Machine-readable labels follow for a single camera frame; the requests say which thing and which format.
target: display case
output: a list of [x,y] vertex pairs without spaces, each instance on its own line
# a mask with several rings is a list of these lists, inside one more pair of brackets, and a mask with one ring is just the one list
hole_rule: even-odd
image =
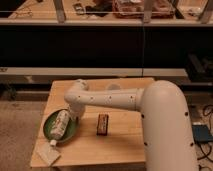
[[213,0],[14,1],[0,5],[1,76],[153,76],[213,54]]
[[0,6],[1,23],[141,26],[148,23],[211,24],[213,2],[212,0],[3,0]]

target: floor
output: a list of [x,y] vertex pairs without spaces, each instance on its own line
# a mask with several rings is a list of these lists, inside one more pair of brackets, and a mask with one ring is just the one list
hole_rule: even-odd
[[[41,116],[48,98],[48,90],[13,91],[2,89],[0,98],[0,170],[2,171],[50,171],[53,168],[30,168],[34,141],[37,136]],[[202,166],[213,169],[213,164],[204,159],[199,161]],[[96,170],[144,170],[140,165],[87,166],[75,167],[70,171]]]

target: glass case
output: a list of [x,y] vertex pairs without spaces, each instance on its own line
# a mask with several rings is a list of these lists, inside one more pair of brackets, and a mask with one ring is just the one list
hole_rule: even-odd
[[212,0],[2,0],[0,23],[211,24]]

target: black panel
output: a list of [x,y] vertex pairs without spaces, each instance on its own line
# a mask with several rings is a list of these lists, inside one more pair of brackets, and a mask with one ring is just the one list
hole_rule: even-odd
[[212,54],[213,29],[198,27],[1,26],[0,64],[14,67],[182,68]]

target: food item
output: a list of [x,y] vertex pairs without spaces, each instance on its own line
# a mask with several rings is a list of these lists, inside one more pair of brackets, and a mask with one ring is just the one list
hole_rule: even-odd
[[108,119],[109,115],[99,114],[98,116],[98,126],[97,126],[97,135],[107,135],[108,132]]
[[67,110],[61,110],[58,113],[58,116],[56,117],[56,120],[53,122],[53,126],[50,131],[50,135],[52,138],[52,140],[50,141],[50,145],[56,146],[57,141],[63,137],[69,120],[70,115]]

